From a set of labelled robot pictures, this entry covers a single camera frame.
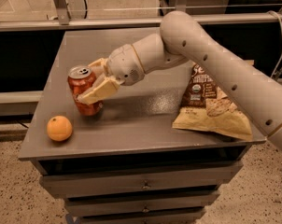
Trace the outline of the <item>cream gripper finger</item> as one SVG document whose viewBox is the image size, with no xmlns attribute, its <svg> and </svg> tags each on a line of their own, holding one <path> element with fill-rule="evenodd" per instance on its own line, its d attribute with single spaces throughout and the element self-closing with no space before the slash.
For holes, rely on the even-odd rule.
<svg viewBox="0 0 282 224">
<path fill-rule="evenodd" d="M 100 58 L 100 59 L 90 63 L 89 67 L 97 77 L 99 77 L 101 75 L 105 76 L 107 74 L 106 58 Z"/>
<path fill-rule="evenodd" d="M 85 105 L 95 104 L 114 95 L 123 83 L 123 80 L 114 76 L 83 79 L 80 86 L 83 92 L 77 96 L 77 100 Z"/>
</svg>

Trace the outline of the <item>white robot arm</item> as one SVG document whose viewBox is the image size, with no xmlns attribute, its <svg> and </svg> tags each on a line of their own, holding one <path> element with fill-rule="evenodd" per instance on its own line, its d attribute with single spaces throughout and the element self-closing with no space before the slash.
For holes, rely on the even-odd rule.
<svg viewBox="0 0 282 224">
<path fill-rule="evenodd" d="M 96 81 L 78 96 L 86 105 L 115 94 L 155 70 L 191 60 L 202 67 L 267 140 L 282 151 L 282 85 L 222 47 L 190 15 L 173 11 L 160 31 L 90 64 Z"/>
</svg>

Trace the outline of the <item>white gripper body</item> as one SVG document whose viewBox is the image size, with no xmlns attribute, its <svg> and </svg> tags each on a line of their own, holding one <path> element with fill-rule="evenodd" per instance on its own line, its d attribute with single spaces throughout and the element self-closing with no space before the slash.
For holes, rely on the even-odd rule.
<svg viewBox="0 0 282 224">
<path fill-rule="evenodd" d="M 144 69 L 132 45 L 124 45 L 115 49 L 107 59 L 109 74 L 121 85 L 131 86 L 141 81 Z"/>
</svg>

